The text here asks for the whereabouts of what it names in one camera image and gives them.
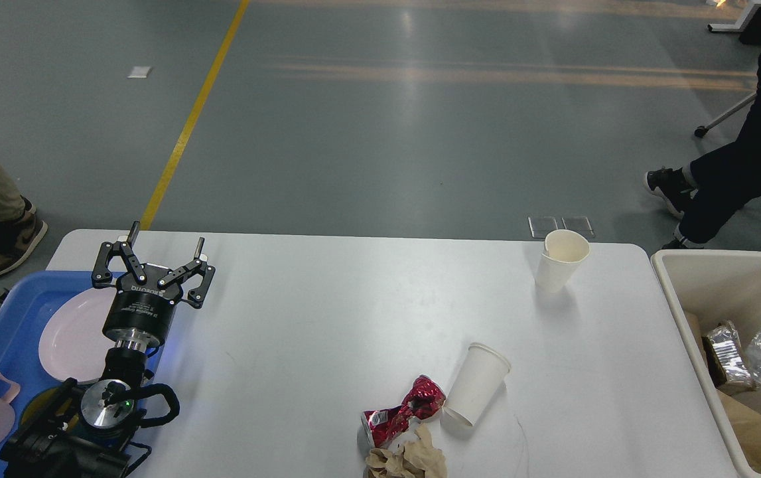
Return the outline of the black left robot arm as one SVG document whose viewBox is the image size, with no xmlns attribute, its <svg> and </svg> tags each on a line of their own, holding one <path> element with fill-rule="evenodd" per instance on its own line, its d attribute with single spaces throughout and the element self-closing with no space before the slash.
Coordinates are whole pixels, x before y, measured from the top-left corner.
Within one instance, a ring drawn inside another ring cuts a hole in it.
<svg viewBox="0 0 761 478">
<path fill-rule="evenodd" d="M 91 274 L 94 289 L 113 291 L 102 334 L 112 341 L 98 379 L 65 379 L 2 445 L 6 477 L 127 477 L 151 454 L 134 459 L 127 448 L 141 428 L 165 426 L 180 414 L 173 388 L 153 383 L 147 363 L 165 343 L 176 306 L 200 309 L 216 269 L 202 253 L 169 268 L 138 260 L 134 222 L 114 242 L 104 242 Z"/>
</svg>

